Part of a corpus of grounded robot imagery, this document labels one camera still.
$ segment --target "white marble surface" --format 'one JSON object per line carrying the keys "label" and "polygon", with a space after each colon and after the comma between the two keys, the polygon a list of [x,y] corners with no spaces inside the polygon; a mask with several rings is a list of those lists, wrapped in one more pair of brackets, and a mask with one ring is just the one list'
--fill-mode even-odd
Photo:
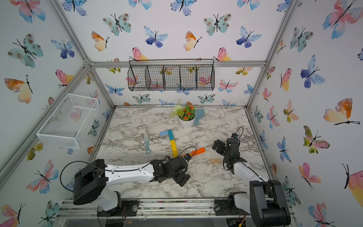
{"label": "white marble surface", "polygon": [[[123,198],[226,197],[229,192],[241,191],[246,184],[240,178],[225,170],[222,164],[209,163],[210,158],[223,158],[212,150],[213,142],[217,139],[225,142],[240,126],[244,127],[239,148],[241,157],[252,163],[258,174],[268,177],[242,107],[196,108],[203,108],[205,115],[199,126],[191,129],[183,129],[177,118],[169,117],[172,108],[117,108],[97,154],[97,159],[105,159],[106,164],[136,165],[153,158],[163,159],[166,155],[172,157],[169,136],[159,134],[168,129],[173,131],[178,152],[189,146],[205,147],[206,151],[189,161],[187,174],[191,177],[183,187],[168,179],[162,183],[124,183],[109,188],[119,191]],[[151,154],[146,154],[145,132],[149,134]]]}

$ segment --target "wire basket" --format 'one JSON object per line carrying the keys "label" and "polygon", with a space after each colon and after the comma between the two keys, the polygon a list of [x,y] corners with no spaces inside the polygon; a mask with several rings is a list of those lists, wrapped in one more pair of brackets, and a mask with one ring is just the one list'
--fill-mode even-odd
{"label": "wire basket", "polygon": [[207,59],[210,64],[190,60],[145,60],[147,65],[142,61],[129,61],[128,87],[131,91],[213,90],[214,60]]}
{"label": "wire basket", "polygon": [[43,144],[80,149],[79,141],[89,128],[98,100],[68,93],[37,132]]}

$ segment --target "small wooden block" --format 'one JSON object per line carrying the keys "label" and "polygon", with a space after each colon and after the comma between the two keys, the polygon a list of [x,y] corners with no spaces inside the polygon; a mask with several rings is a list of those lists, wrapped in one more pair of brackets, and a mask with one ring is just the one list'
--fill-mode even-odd
{"label": "small wooden block", "polygon": [[220,158],[210,158],[209,163],[210,164],[222,164],[222,159],[220,159]]}

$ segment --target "white mesh basket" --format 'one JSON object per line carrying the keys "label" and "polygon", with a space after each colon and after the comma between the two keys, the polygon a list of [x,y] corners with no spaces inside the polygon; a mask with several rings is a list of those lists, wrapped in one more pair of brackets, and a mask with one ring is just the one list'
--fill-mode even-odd
{"label": "white mesh basket", "polygon": [[38,138],[48,146],[80,149],[98,104],[96,98],[68,93],[37,132]]}

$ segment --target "potted plant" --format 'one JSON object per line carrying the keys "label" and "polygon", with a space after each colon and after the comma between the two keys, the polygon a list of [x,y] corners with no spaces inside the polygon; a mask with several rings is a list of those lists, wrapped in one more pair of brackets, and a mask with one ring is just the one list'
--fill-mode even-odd
{"label": "potted plant", "polygon": [[174,111],[170,114],[170,116],[178,116],[181,126],[184,129],[190,129],[195,121],[195,108],[192,105],[182,107],[179,100],[178,104],[174,106]]}

